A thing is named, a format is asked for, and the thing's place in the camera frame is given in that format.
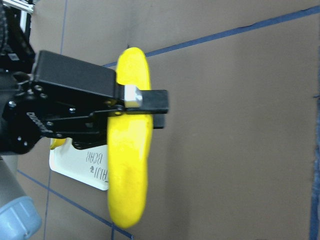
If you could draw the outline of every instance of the white tray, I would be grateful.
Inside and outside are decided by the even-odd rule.
[[[107,145],[77,150],[67,138],[50,150],[49,165],[57,173],[105,191],[109,188],[107,150]]]

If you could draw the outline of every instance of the yellow object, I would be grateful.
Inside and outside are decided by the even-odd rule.
[[[119,84],[151,89],[147,59],[139,48],[123,52],[116,74]],[[152,130],[151,114],[108,118],[108,208],[112,221],[120,228],[136,224],[145,209]]]
[[[57,147],[60,147],[62,146],[63,144],[65,144],[66,142],[66,139],[63,138],[63,139],[58,139],[58,138],[52,138],[52,142],[51,142],[51,145],[50,145],[50,150],[53,150]]]

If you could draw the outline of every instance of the white plate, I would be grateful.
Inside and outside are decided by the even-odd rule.
[[[57,173],[105,191],[109,188],[107,150],[107,145],[78,150],[67,138],[50,150],[49,165]]]

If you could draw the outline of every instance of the light blue cap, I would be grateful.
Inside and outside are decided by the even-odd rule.
[[[18,197],[0,208],[0,239],[29,239],[39,230],[41,223],[32,198]]]

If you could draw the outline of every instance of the black cable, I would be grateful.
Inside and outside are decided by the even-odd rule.
[[[0,0],[0,54],[4,51],[8,42],[8,24],[3,1]]]

